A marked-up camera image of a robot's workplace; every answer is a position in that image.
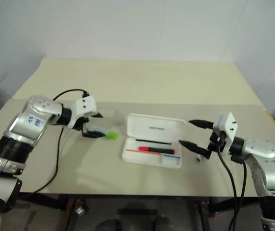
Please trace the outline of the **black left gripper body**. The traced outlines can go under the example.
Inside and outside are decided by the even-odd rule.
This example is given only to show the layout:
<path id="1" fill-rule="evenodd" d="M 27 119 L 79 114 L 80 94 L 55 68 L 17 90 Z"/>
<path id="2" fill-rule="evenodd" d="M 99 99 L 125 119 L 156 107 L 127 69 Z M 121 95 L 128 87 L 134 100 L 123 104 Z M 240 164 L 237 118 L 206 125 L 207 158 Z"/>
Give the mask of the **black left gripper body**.
<path id="1" fill-rule="evenodd" d="M 81 131 L 84 128 L 86 129 L 86 124 L 89 122 L 87 117 L 80 117 L 74 124 L 73 129 Z"/>

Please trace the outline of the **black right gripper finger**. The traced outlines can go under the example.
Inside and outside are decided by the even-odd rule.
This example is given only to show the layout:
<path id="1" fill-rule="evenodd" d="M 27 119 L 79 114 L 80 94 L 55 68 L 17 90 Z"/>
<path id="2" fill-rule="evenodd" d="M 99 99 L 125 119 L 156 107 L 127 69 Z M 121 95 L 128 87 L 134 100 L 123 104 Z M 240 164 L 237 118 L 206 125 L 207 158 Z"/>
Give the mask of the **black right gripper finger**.
<path id="1" fill-rule="evenodd" d="M 194 120 L 189 120 L 188 122 L 199 128 L 213 129 L 213 122 L 210 122 L 210 121 L 194 119 Z"/>
<path id="2" fill-rule="evenodd" d="M 189 141 L 181 141 L 179 140 L 179 143 L 185 147 L 186 149 L 203 156 L 206 159 L 210 158 L 210 150 L 201 148 L 199 146 L 197 146 L 195 143 L 189 142 Z"/>

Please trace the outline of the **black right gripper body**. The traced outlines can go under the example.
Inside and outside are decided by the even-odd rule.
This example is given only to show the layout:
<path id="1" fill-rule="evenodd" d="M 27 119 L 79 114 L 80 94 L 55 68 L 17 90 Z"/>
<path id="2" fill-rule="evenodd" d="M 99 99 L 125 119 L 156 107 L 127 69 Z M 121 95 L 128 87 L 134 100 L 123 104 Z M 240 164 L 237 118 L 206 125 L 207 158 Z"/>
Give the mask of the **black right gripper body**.
<path id="1" fill-rule="evenodd" d="M 225 138 L 226 136 L 224 132 L 220 132 L 219 135 L 217 135 L 214 131 L 212 132 L 210 136 L 210 142 L 207 147 L 207 159 L 210 159 L 212 152 L 217 153 L 219 150 L 220 153 L 223 153 L 226 145 Z"/>

